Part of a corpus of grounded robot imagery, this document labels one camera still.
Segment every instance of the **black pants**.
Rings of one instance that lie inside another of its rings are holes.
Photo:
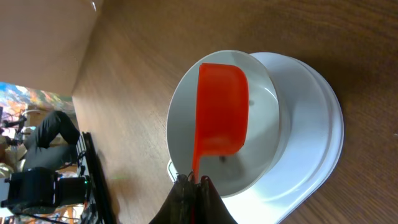
[[[50,142],[61,134],[68,145],[50,147]],[[77,159],[76,143],[80,133],[70,118],[61,111],[49,113],[25,141],[27,149],[23,170],[44,167],[57,170],[67,162]]]

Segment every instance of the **white plate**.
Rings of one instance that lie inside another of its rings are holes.
[[[252,54],[283,95],[291,134],[278,163],[252,187],[223,201],[238,223],[278,223],[309,197],[333,171],[343,145],[343,115],[325,79],[294,58]],[[173,164],[169,175],[175,178]]]

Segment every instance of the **white dish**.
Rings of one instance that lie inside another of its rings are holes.
[[[199,60],[178,84],[167,117],[167,144],[179,173],[189,174],[191,171],[197,83],[202,63],[235,65],[245,73],[249,85],[249,120],[244,146],[224,162],[216,156],[201,160],[199,175],[208,175],[219,194],[227,197],[249,188],[277,163],[279,102],[267,69],[249,54],[224,50]]]
[[[278,223],[333,171],[343,145],[343,116],[325,79],[307,64],[272,53],[263,63],[285,99],[291,132],[282,157],[252,187],[223,201],[238,223]],[[169,175],[175,178],[170,161]]]

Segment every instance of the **white bowl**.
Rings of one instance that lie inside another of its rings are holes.
[[[249,85],[249,121],[242,149],[225,161],[202,157],[199,176],[208,175],[218,193],[228,197],[248,189],[276,164],[280,141],[280,108],[276,90],[265,66],[236,50],[223,50],[199,60],[184,75],[174,92],[167,116],[167,144],[180,174],[189,174],[195,140],[195,112],[199,66],[220,63],[239,67]]]

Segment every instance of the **wooden table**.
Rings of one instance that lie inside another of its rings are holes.
[[[165,125],[178,81],[203,56],[236,49],[308,63],[343,109],[336,169],[284,223],[396,223],[397,39],[397,1],[106,2],[73,102],[120,220],[148,223],[172,186]]]

